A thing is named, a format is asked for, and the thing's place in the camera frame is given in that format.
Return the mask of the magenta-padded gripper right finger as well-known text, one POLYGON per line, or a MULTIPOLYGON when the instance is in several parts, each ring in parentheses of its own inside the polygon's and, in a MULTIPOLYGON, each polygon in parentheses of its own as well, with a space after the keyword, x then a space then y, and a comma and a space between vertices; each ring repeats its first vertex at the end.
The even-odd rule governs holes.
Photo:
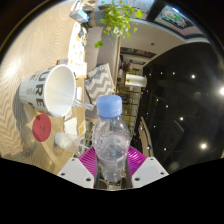
POLYGON ((133 147, 129 147, 127 164, 132 188, 143 187, 168 175, 155 157, 146 157, 133 147))

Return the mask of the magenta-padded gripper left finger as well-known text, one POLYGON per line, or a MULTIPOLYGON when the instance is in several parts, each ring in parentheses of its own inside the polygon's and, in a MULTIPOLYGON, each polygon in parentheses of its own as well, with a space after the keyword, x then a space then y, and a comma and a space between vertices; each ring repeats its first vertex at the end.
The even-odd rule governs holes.
POLYGON ((70 158, 58 176, 81 187, 93 188, 97 170, 97 156, 94 148, 90 148, 80 157, 70 158))

